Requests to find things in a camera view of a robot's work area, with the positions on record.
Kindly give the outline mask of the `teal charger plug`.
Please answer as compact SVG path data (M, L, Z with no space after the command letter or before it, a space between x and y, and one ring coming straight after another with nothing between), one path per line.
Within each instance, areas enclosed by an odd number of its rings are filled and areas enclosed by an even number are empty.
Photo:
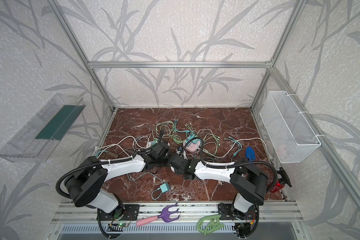
M163 184L160 185L160 191L161 191L162 193L166 193L166 192L168 192L169 190L170 190L170 186L169 186L168 183L163 183Z

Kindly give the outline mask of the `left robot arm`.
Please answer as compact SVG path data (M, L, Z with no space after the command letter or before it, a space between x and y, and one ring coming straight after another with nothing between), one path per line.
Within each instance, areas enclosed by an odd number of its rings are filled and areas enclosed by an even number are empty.
M56 191L71 199L76 207L91 206L107 214L114 213L121 208L122 203L116 195L104 190L103 184L123 175L164 167L170 154L170 144L160 141L147 150L137 151L126 158L99 160L91 156L79 167L60 177L56 183Z

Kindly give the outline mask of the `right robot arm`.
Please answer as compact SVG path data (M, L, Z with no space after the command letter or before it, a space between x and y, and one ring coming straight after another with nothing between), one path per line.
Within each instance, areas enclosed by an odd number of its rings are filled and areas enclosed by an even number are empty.
M246 213L251 206L262 206L266 193L277 183L276 168L264 161L240 159L231 163L208 163L198 159L185 159L183 151L172 154L168 165L184 179L215 180L230 183L238 192L233 201L234 209Z

